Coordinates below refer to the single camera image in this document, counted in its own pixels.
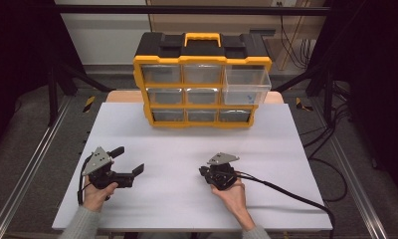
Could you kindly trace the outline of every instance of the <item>yellow handle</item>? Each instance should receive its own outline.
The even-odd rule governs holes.
[[[184,46],[187,47],[187,41],[189,40],[214,40],[218,42],[218,47],[221,47],[221,40],[219,33],[186,33],[184,39]]]

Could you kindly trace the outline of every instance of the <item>gray carpet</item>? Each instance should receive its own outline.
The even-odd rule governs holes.
[[[134,83],[121,75],[102,75],[100,81],[119,89],[133,88]],[[100,103],[106,98],[105,93],[79,84],[79,91],[72,98],[70,108],[55,138],[35,175],[28,192],[23,198],[7,233],[36,232],[58,234],[51,229],[71,176],[74,173],[79,153],[84,149],[84,140],[89,137]],[[283,93],[285,102],[291,106],[292,114],[298,127],[298,133],[307,132],[322,126],[315,111],[308,112],[296,108],[296,96],[300,96],[304,105],[311,101],[303,98],[300,89]],[[88,113],[83,113],[85,103],[90,96],[96,99]],[[26,164],[41,140],[48,123],[48,92],[42,87],[20,99],[22,105],[12,118],[7,132],[0,143],[0,211],[12,192]],[[341,104],[335,99],[334,105]],[[323,129],[301,136],[303,143],[317,137]],[[370,154],[353,121],[342,119],[335,135],[341,147],[357,173],[373,207],[382,222],[389,238],[398,238],[398,190],[388,173],[372,168]],[[316,147],[306,148],[309,155]],[[329,144],[325,145],[315,157],[337,165],[335,154]],[[340,195],[343,188],[339,176],[319,162],[311,162],[323,198]],[[328,203],[336,217],[335,238],[371,238],[360,211],[350,193],[339,201]],[[285,238],[280,232],[272,232],[274,238]],[[327,232],[289,232],[290,238],[327,238]]]

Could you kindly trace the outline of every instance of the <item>white table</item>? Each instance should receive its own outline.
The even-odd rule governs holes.
[[[236,231],[235,218],[211,193],[198,168],[217,152],[240,156],[231,165],[294,194],[322,203],[288,105],[261,105],[250,128],[151,127],[140,103],[103,103],[80,163],[53,224],[68,226],[78,208],[76,192],[85,158],[98,146],[125,153],[112,170],[145,170],[132,188],[119,188],[104,204],[99,228],[109,231]],[[330,230],[321,210],[260,183],[246,184],[247,206],[269,230]]]

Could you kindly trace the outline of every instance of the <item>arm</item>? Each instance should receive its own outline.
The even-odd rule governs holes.
[[[227,209],[237,219],[243,229],[244,239],[270,238],[261,226],[257,226],[246,208],[245,184],[240,178],[227,190],[220,191],[211,185],[212,193],[221,198]]]
[[[113,195],[118,187],[117,183],[112,183],[108,187],[99,190],[90,184],[89,178],[85,177],[85,201],[80,206],[70,225],[60,239],[91,239],[97,234],[100,223],[100,210],[107,196]]]

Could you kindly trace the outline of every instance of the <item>clear plastic bin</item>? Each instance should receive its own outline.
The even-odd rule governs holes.
[[[249,110],[220,110],[218,121],[221,122],[248,122],[251,116]]]
[[[189,121],[215,121],[217,110],[187,110]]]
[[[215,105],[218,103],[219,90],[216,88],[185,89],[187,103]]]
[[[224,104],[258,105],[271,89],[270,77],[262,69],[226,69],[223,85]]]
[[[179,105],[183,101],[182,89],[147,88],[146,91],[151,104]]]
[[[184,65],[184,82],[194,84],[219,84],[221,79],[221,69],[221,65]]]
[[[146,83],[181,83],[179,65],[142,65]]]
[[[152,116],[155,121],[184,121],[184,111],[178,109],[155,109]]]

